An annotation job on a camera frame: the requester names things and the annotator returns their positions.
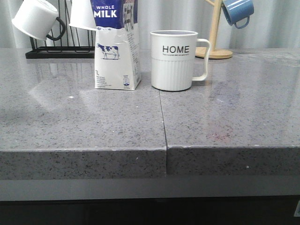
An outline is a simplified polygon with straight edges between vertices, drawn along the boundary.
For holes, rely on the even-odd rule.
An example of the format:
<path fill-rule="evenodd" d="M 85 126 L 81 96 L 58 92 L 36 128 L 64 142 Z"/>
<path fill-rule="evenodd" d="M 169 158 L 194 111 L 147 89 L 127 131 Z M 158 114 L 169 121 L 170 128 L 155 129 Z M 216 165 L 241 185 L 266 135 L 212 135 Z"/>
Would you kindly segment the white HOME ribbed mug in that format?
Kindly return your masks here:
<path fill-rule="evenodd" d="M 158 90 L 182 91 L 192 82 L 204 81 L 208 75 L 211 42 L 198 38 L 198 32 L 188 30 L 157 30 L 150 33 L 151 85 Z M 204 72 L 194 76 L 197 43 L 206 43 Z"/>

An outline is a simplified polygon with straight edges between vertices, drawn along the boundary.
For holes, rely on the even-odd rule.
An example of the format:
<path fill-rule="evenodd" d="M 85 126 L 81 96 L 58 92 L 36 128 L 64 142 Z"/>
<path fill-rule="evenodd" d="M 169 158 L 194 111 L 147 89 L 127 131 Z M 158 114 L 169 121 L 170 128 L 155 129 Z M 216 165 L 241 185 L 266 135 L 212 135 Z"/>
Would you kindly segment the whole milk carton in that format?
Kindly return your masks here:
<path fill-rule="evenodd" d="M 141 81 L 138 1 L 93 0 L 96 89 L 135 90 Z"/>

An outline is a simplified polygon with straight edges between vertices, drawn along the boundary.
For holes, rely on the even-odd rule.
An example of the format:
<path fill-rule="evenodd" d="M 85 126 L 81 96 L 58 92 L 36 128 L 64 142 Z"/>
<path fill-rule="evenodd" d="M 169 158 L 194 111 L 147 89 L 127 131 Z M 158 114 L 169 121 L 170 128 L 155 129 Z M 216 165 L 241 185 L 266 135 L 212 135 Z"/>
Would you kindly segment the wooden mug tree stand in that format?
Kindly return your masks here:
<path fill-rule="evenodd" d="M 233 56 L 233 52 L 227 49 L 217 49 L 216 41 L 218 36 L 218 26 L 221 15 L 222 0 L 206 0 L 207 3 L 213 6 L 213 14 L 210 27 L 211 51 L 209 59 L 222 60 L 229 59 Z"/>

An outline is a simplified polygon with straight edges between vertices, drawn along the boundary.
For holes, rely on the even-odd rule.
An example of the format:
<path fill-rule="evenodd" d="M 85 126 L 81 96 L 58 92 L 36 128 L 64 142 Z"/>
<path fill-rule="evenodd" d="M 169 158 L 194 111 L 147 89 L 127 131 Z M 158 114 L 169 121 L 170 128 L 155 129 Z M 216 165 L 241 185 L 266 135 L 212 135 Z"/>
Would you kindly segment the blue enamel mug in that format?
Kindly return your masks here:
<path fill-rule="evenodd" d="M 228 24 L 234 25 L 237 29 L 245 28 L 249 24 L 250 16 L 255 11 L 252 0 L 224 0 L 222 10 Z M 237 23 L 245 18 L 246 22 L 239 26 Z"/>

